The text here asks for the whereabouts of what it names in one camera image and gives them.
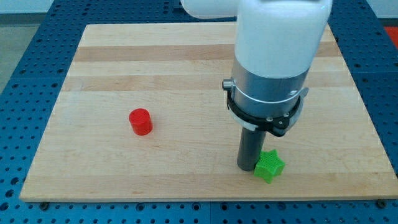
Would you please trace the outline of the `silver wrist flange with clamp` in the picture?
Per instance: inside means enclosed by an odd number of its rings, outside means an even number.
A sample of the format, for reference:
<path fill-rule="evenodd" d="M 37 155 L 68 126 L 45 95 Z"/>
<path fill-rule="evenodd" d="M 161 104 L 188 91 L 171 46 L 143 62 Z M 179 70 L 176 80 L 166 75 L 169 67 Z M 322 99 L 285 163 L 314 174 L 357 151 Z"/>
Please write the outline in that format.
<path fill-rule="evenodd" d="M 267 78 L 246 70 L 236 59 L 231 78 L 223 80 L 226 104 L 235 121 L 249 131 L 281 137 L 297 122 L 308 88 L 307 72 L 288 78 Z"/>

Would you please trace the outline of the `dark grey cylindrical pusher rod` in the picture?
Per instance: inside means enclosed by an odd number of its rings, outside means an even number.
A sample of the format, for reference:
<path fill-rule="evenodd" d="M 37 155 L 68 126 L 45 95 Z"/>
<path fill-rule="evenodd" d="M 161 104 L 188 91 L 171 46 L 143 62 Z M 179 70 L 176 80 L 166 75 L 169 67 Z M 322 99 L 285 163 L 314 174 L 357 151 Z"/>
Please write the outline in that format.
<path fill-rule="evenodd" d="M 265 136 L 265 131 L 251 131 L 242 128 L 237 157 L 237 165 L 240 169 L 244 171 L 255 169 L 264 145 Z"/>

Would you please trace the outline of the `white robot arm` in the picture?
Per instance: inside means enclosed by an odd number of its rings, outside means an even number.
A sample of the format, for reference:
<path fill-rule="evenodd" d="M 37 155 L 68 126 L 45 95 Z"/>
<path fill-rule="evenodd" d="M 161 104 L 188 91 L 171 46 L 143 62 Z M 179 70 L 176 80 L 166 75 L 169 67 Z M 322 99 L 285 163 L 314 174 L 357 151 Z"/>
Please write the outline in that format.
<path fill-rule="evenodd" d="M 241 125 L 238 167 L 251 171 L 267 133 L 283 136 L 299 119 L 304 82 L 332 9 L 332 0 L 182 0 L 198 19 L 236 18 L 226 103 Z"/>

